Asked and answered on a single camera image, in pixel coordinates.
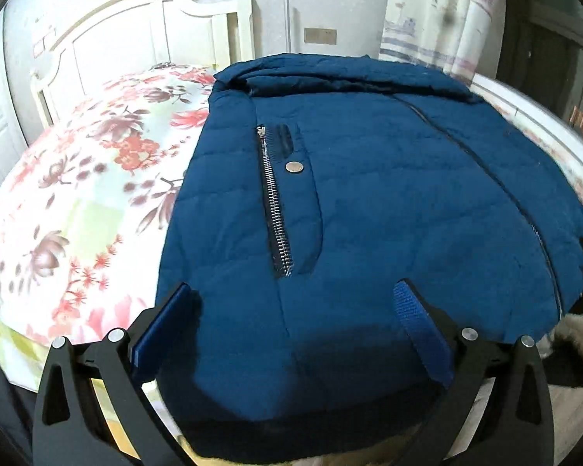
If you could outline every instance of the zipper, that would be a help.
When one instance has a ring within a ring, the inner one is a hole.
[[[266,127],[257,126],[257,141],[259,147],[259,164],[264,188],[265,216],[268,224],[268,236],[274,261],[274,271],[277,276],[289,276],[292,273],[292,254],[290,243],[285,231],[285,221],[278,197],[277,181],[268,154],[268,142],[265,139]]]
[[[527,212],[525,210],[525,208],[520,204],[518,199],[505,187],[505,184],[501,181],[501,179],[499,179],[499,177],[497,177],[493,172],[491,172],[488,169],[488,167],[484,164],[482,159],[476,154],[476,152],[473,149],[468,147],[468,145],[465,144],[464,142],[461,142],[457,138],[454,138],[454,136],[452,136],[445,129],[443,129],[442,127],[440,127],[439,125],[437,125],[436,123],[431,121],[426,116],[426,114],[424,114],[421,110],[419,110],[417,107],[415,107],[415,105],[412,105],[404,100],[401,100],[398,97],[394,97],[394,98],[397,99],[399,102],[403,103],[404,105],[406,105],[412,111],[414,111],[417,114],[417,116],[422,121],[424,121],[424,123],[428,124],[429,126],[434,128],[436,131],[442,133],[443,135],[446,136],[447,139],[449,139],[449,141],[455,143],[458,147],[460,147],[460,149],[463,150],[466,154],[468,154],[477,163],[477,166],[479,166],[479,168],[481,168],[485,172],[485,174],[488,175],[488,177],[490,177],[504,191],[504,193],[507,195],[507,197],[514,203],[514,205],[518,209],[518,212],[527,221],[527,223],[529,224],[529,227],[533,231],[533,234],[535,234],[536,238],[538,239],[539,247],[540,247],[542,254],[544,256],[544,260],[546,262],[546,268],[548,269],[548,272],[549,272],[550,277],[551,277],[551,282],[553,284],[553,293],[555,295],[555,305],[557,306],[558,321],[561,320],[561,318],[563,317],[563,305],[562,305],[562,299],[561,299],[561,291],[560,291],[560,287],[559,287],[558,280],[557,280],[557,272],[555,272],[555,267],[553,266],[553,262],[551,261],[551,256],[548,253],[548,248],[546,247],[546,243],[544,242],[542,235],[539,233],[539,228],[535,224],[535,221],[532,219],[529,212]]]

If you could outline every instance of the snap button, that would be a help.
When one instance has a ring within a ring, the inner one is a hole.
[[[300,173],[305,169],[305,165],[297,161],[290,161],[285,165],[285,169],[290,173]]]

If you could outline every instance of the curtain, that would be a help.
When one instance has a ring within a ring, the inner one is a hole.
[[[470,83],[498,0],[387,0],[379,59],[440,68]]]

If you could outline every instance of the wooden furniture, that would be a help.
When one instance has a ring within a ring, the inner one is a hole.
[[[31,73],[44,127],[72,113],[106,80],[157,63],[221,70],[254,59],[252,0],[111,0],[60,34],[49,53],[49,73]]]

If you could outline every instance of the screw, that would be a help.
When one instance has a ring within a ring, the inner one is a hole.
[[[475,340],[477,340],[478,337],[479,335],[477,334],[477,331],[475,331],[472,327],[465,327],[462,330],[462,338],[464,338],[465,340],[474,342]]]
[[[65,344],[66,340],[64,336],[57,336],[52,341],[52,347],[61,348]]]
[[[533,347],[535,346],[535,342],[533,341],[533,338],[531,338],[529,335],[525,335],[523,337],[520,338],[520,342],[525,345],[526,347]]]
[[[116,328],[108,333],[108,339],[114,344],[121,340],[125,335],[126,334],[122,329]]]

